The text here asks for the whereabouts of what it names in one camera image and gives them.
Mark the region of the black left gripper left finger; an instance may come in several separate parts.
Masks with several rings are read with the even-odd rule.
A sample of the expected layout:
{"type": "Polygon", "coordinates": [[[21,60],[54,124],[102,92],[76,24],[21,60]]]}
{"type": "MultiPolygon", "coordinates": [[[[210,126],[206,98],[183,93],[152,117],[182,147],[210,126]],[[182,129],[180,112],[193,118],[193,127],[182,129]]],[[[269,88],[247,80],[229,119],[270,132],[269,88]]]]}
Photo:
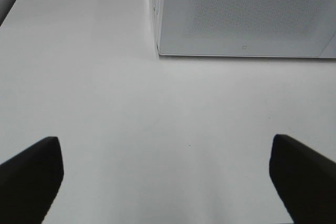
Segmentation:
{"type": "Polygon", "coordinates": [[[46,137],[1,164],[1,223],[42,223],[64,178],[59,139],[46,137]]]}

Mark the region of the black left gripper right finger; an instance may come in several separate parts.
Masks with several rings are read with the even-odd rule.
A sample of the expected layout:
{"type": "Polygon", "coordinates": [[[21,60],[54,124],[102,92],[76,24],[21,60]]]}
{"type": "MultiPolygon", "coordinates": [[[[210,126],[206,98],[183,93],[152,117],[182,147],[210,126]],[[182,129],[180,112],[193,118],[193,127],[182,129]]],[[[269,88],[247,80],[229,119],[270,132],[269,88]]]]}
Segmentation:
{"type": "Polygon", "coordinates": [[[294,223],[335,223],[335,162],[296,139],[274,136],[269,175],[294,223]]]}

